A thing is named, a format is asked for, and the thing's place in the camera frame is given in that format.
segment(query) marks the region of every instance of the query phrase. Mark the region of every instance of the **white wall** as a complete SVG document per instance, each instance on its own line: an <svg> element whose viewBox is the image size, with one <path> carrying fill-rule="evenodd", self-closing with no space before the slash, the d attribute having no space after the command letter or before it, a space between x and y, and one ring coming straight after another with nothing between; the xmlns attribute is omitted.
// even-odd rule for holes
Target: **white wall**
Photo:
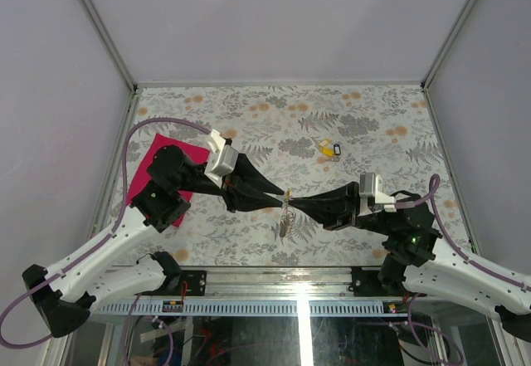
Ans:
<svg viewBox="0 0 531 366"><path fill-rule="evenodd" d="M82 243L127 95L77 0L0 0L2 310L24 269ZM28 300L2 333L28 342L46 326ZM41 350L0 348L0 364L35 364Z"/></svg>
<svg viewBox="0 0 531 366"><path fill-rule="evenodd" d="M431 96L483 255L531 275L529 11L479 0Z"/></svg>
<svg viewBox="0 0 531 366"><path fill-rule="evenodd" d="M95 0L138 82L419 81L465 0Z"/></svg>

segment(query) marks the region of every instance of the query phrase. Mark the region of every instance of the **pink cloth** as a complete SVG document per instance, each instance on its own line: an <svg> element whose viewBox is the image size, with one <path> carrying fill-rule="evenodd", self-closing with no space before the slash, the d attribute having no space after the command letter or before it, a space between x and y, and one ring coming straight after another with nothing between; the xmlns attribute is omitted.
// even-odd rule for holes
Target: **pink cloth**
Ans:
<svg viewBox="0 0 531 366"><path fill-rule="evenodd" d="M162 136L161 134L156 134L155 139L151 144L151 147L144 156L144 159L139 165L139 169L137 169L136 174L134 175L133 180L129 185L129 192L127 193L128 204L131 204L131 199L137 194L139 194L140 191L144 188L144 186L148 184L149 180L151 179L151 177L149 177L148 175L148 167L149 165L151 165L153 161L153 156L155 155L155 153L157 153L157 150L159 150L163 146L167 146L170 144L176 145L181 148L183 152L186 153L194 163L200 164L208 160L208 154L210 153L208 149L193 146L191 144L185 144L180 140L167 138L165 136ZM181 196L183 196L183 198L190 203L190 201L192 200L191 192L184 192L180 190L179 193L181 193ZM181 225L183 218L184 215L180 217L176 222L174 222L173 225L175 227Z"/></svg>

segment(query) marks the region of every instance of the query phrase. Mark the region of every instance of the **floral tablecloth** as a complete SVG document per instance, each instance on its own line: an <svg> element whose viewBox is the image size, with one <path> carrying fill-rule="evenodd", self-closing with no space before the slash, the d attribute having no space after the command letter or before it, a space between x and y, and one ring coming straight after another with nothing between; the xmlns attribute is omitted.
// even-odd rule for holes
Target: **floral tablecloth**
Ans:
<svg viewBox="0 0 531 366"><path fill-rule="evenodd" d="M468 246L465 227L439 150L421 89L416 85L230 86L144 88L136 122L152 117L184 118L221 131L273 183L305 196L380 173L386 192L427 190L441 176L436 196L447 229ZM129 145L129 181L159 132L206 147L202 134L173 124L142 128ZM339 159L319 151L331 139ZM117 184L112 217L122 193ZM150 251L169 251L183 265L351 266L380 265L385 237L355 228L328 232L296 212L291 232L280 238L282 211L226 211L220 198L195 194L180 228L170 227L145 242L120 264Z"/></svg>

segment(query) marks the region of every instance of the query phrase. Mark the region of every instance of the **black joint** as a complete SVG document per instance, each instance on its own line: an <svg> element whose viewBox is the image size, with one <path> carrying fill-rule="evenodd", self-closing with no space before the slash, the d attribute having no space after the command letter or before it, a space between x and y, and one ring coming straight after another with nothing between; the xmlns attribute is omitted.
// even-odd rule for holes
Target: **black joint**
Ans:
<svg viewBox="0 0 531 366"><path fill-rule="evenodd" d="M22 273L22 279L28 290L45 280L46 269L32 265ZM85 293L77 302L61 300L62 293L53 291L45 285L31 295L31 299L46 326L55 338L63 337L79 329L90 317L90 306L95 301L93 295Z"/></svg>
<svg viewBox="0 0 531 366"><path fill-rule="evenodd" d="M183 270L175 259L166 251L157 251L151 255L151 258L158 262L166 276L163 284L155 291L148 291L145 295L172 295L180 293L178 288L179 281Z"/></svg>
<svg viewBox="0 0 531 366"><path fill-rule="evenodd" d="M146 217L144 221L146 226L151 225L157 229L157 232L163 232L190 208L190 203L178 192L168 194L150 180L142 192L133 198L131 207L138 208Z"/></svg>

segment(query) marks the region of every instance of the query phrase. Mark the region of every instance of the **robotic arm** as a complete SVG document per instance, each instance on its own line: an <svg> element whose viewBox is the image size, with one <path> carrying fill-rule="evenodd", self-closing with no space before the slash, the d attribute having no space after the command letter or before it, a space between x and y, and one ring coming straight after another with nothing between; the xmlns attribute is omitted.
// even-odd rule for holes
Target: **robotic arm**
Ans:
<svg viewBox="0 0 531 366"><path fill-rule="evenodd" d="M148 168L151 180L125 209L118 226L107 227L46 269L33 265L24 271L22 278L52 336L78 329L91 311L120 298L154 290L176 294L183 272L166 252L123 271L105 272L116 257L163 232L190 208L178 190L220 196L229 212L284 206L285 192L232 148L230 139L213 130L208 143L212 152L205 164L195 164L177 146L161 148ZM389 254L378 279L390 293L409 290L448 299L501 321L508 332L531 341L529 276L455 245L438 213L432 214L426 204L431 200L435 205L435 190L434 184L424 198L400 192L406 196L397 200L399 193L383 192L379 175L365 173L359 183L291 198L290 206L327 230L357 227L387 236L383 245ZM432 227L434 218L442 233Z"/></svg>

